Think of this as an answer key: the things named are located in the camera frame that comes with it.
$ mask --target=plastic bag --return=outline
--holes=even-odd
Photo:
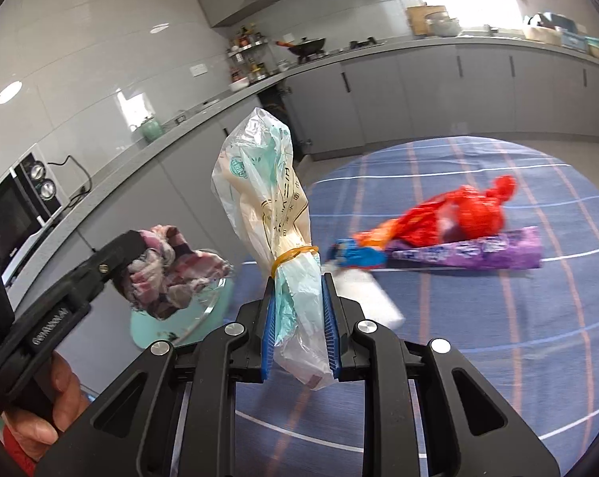
[[[392,239],[401,239],[415,247],[460,240],[490,237],[505,225],[502,203],[516,189],[513,176],[502,175],[494,186],[480,194],[463,185],[415,206],[398,219],[390,219],[370,231],[353,235],[359,245],[384,249]]]
[[[265,275],[279,256],[311,243],[308,200],[292,159],[288,127],[256,108],[225,139],[211,176],[234,231]],[[334,382],[316,253],[303,252],[275,272],[274,359],[312,389]]]

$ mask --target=pot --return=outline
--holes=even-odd
[[[292,54],[299,57],[299,62],[301,63],[305,61],[308,56],[321,52],[324,48],[325,42],[325,38],[306,39],[303,37],[301,43],[296,45],[291,43],[282,43],[281,41],[278,41],[276,44],[287,47]]]

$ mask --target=rubber band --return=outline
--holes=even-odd
[[[303,245],[301,247],[294,247],[293,249],[289,249],[286,253],[279,255],[275,259],[275,261],[273,262],[273,266],[271,267],[271,277],[275,279],[275,271],[281,264],[283,264],[284,262],[288,262],[289,260],[295,258],[295,256],[308,251],[318,252],[319,248],[316,245]]]

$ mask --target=human hand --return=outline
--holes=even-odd
[[[50,379],[57,391],[52,418],[57,428],[64,432],[90,404],[82,393],[79,379],[66,360],[57,352],[52,354]],[[57,431],[46,420],[32,412],[11,407],[2,414],[6,426],[25,454],[36,461],[57,441]]]

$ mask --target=cloth rag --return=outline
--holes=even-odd
[[[187,308],[194,295],[232,271],[231,264],[217,254],[192,250],[175,226],[159,224],[139,233],[147,249],[114,286],[133,309],[151,317],[167,319]]]

